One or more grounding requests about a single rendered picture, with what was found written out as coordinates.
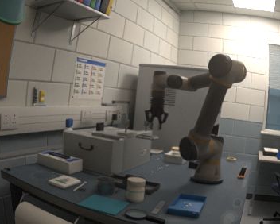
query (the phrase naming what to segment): paper roll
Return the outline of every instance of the paper roll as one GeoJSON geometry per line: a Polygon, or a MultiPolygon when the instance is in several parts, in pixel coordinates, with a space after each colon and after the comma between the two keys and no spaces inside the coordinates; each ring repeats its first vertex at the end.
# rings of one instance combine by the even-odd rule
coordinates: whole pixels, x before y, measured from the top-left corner
{"type": "Polygon", "coordinates": [[[17,206],[14,220],[15,224],[72,224],[27,202],[17,206]]]}

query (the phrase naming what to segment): white jar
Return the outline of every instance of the white jar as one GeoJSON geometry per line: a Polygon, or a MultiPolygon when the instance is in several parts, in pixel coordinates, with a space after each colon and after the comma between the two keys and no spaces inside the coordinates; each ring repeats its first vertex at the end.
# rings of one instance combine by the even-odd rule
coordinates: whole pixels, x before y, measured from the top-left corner
{"type": "Polygon", "coordinates": [[[126,186],[126,199],[132,203],[140,203],[144,200],[146,181],[141,177],[129,177],[126,186]]]}

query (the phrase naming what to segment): cork board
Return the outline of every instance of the cork board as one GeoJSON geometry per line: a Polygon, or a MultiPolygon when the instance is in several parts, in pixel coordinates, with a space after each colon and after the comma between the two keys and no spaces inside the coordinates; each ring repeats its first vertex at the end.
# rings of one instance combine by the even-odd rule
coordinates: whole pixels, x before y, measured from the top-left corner
{"type": "Polygon", "coordinates": [[[8,73],[15,25],[0,22],[0,97],[7,96],[8,73]]]}

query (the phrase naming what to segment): table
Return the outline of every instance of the table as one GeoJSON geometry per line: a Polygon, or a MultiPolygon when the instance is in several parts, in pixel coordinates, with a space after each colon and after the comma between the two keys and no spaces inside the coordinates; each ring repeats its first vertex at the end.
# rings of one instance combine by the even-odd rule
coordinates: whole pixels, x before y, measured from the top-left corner
{"type": "MultiPolygon", "coordinates": [[[[280,160],[276,156],[264,156],[263,151],[259,151],[259,162],[280,164],[280,160]]],[[[256,178],[255,189],[253,191],[253,195],[252,195],[252,198],[250,200],[248,215],[252,215],[253,202],[255,201],[255,192],[256,192],[256,188],[258,186],[258,181],[259,181],[259,173],[258,173],[258,176],[256,178]]]]}
{"type": "MultiPolygon", "coordinates": [[[[71,175],[80,179],[82,182],[85,180],[89,182],[85,185],[85,192],[73,192],[72,189],[76,186],[62,190],[47,184],[47,180],[56,176],[51,173],[51,168],[46,168],[39,164],[11,168],[10,171],[1,170],[1,176],[11,183],[11,197],[14,209],[21,198],[21,191],[26,191],[32,195],[36,195],[39,199],[43,199],[45,202],[68,210],[77,216],[85,217],[85,219],[89,221],[93,220],[101,223],[151,224],[152,222],[146,220],[135,221],[127,219],[124,214],[127,210],[134,208],[144,210],[149,215],[152,215],[150,212],[154,207],[160,201],[166,201],[166,204],[160,212],[154,215],[159,218],[164,218],[166,223],[188,224],[195,222],[240,224],[251,170],[250,161],[237,160],[231,163],[222,158],[221,170],[222,176],[224,177],[223,183],[218,185],[205,185],[189,180],[195,170],[188,168],[188,163],[183,165],[167,164],[162,160],[162,157],[162,154],[153,155],[150,157],[149,163],[122,173],[122,175],[133,174],[136,176],[143,176],[148,181],[160,183],[161,187],[152,195],[146,195],[144,202],[130,203],[116,216],[103,214],[77,205],[87,197],[95,194],[95,179],[97,176],[93,173],[83,171],[71,175]],[[247,174],[244,180],[237,178],[242,167],[247,167],[247,174]],[[207,202],[199,218],[186,218],[166,214],[167,207],[180,193],[207,197],[207,202]]],[[[126,201],[125,190],[119,189],[115,195],[109,198],[126,201]]]]}

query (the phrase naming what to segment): poster with pictures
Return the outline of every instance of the poster with pictures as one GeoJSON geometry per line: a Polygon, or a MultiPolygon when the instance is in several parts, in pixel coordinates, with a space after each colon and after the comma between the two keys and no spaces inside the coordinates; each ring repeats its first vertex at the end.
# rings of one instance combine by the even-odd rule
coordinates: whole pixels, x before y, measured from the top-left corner
{"type": "Polygon", "coordinates": [[[72,98],[101,99],[106,63],[78,57],[73,78],[72,98]]]}

